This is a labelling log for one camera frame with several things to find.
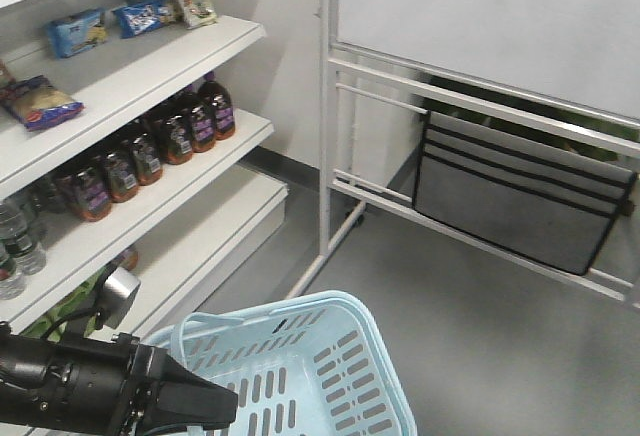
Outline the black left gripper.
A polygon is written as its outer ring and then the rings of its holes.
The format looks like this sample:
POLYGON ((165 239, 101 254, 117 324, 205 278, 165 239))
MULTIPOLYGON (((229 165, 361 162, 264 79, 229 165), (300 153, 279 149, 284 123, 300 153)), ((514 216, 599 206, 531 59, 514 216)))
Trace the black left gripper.
POLYGON ((234 391, 124 334, 54 345, 34 403, 38 427, 97 435, 225 429, 238 406, 234 391))

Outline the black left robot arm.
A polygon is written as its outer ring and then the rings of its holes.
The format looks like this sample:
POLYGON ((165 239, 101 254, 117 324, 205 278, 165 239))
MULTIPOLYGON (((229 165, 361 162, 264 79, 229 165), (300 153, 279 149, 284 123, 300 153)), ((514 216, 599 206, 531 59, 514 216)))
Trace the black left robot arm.
POLYGON ((55 343, 1 325, 4 423, 90 435, 169 435, 225 429, 237 409, 235 392, 132 335, 55 343))

